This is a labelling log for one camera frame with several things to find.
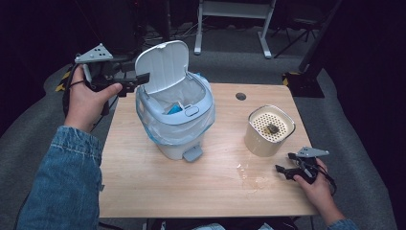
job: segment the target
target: denim jacket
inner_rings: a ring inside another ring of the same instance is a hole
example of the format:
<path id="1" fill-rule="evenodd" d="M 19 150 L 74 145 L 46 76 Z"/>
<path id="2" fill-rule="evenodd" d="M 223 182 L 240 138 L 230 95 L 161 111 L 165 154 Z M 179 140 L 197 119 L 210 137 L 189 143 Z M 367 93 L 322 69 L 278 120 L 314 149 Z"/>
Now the denim jacket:
<path id="1" fill-rule="evenodd" d="M 17 229 L 98 229 L 102 145 L 78 129 L 60 126 L 39 166 Z M 349 219 L 328 227 L 357 229 Z"/>

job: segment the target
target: open lid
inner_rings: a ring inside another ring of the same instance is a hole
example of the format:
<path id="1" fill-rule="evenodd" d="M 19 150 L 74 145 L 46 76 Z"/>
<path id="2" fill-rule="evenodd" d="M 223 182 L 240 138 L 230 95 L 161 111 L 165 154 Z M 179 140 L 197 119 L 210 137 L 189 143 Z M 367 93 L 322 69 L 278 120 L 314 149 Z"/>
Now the open lid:
<path id="1" fill-rule="evenodd" d="M 149 82 L 142 86 L 148 94 L 169 88 L 186 77 L 189 48 L 175 40 L 156 45 L 142 52 L 135 61 L 136 75 L 149 73 Z"/>

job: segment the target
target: beige canister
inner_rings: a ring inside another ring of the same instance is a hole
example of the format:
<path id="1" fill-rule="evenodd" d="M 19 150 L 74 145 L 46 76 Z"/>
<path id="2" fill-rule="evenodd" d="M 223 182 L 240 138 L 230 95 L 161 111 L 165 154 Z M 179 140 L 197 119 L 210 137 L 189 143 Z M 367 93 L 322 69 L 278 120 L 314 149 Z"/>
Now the beige canister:
<path id="1" fill-rule="evenodd" d="M 250 114 L 245 146 L 257 156 L 272 156 L 295 131 L 293 120 L 274 105 L 265 105 Z"/>

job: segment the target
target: white shelf leg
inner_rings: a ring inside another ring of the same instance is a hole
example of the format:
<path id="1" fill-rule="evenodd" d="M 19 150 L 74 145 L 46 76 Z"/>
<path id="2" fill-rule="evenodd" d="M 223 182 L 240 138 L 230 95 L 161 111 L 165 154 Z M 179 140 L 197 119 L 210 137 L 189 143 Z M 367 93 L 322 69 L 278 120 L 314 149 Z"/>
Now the white shelf leg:
<path id="1" fill-rule="evenodd" d="M 266 32 L 268 31 L 269 23 L 272 18 L 272 14 L 274 13 L 275 9 L 275 2 L 276 0 L 273 0 L 271 4 L 269 5 L 269 11 L 265 19 L 265 23 L 263 24 L 262 32 L 258 32 L 258 37 L 259 37 L 259 42 L 260 45 L 262 46 L 263 54 L 265 55 L 265 58 L 271 58 L 271 51 L 269 50 L 268 44 L 266 43 L 265 36 Z"/>

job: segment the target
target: table surface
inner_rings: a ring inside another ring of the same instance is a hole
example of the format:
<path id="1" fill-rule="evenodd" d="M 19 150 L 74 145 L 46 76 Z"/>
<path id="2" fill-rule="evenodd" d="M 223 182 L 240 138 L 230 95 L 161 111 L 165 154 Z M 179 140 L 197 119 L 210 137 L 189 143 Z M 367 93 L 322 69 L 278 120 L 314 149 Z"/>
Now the table surface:
<path id="1" fill-rule="evenodd" d="M 275 165 L 296 166 L 288 152 L 310 147 L 290 91 L 283 85 L 211 83 L 216 118 L 193 163 L 168 159 L 148 139 L 135 96 L 120 98 L 103 150 L 101 218 L 198 218 L 316 215 L 299 185 Z M 244 93 L 240 101 L 236 93 Z M 280 150 L 258 157 L 244 144 L 248 117 L 272 104 L 296 130 Z"/>

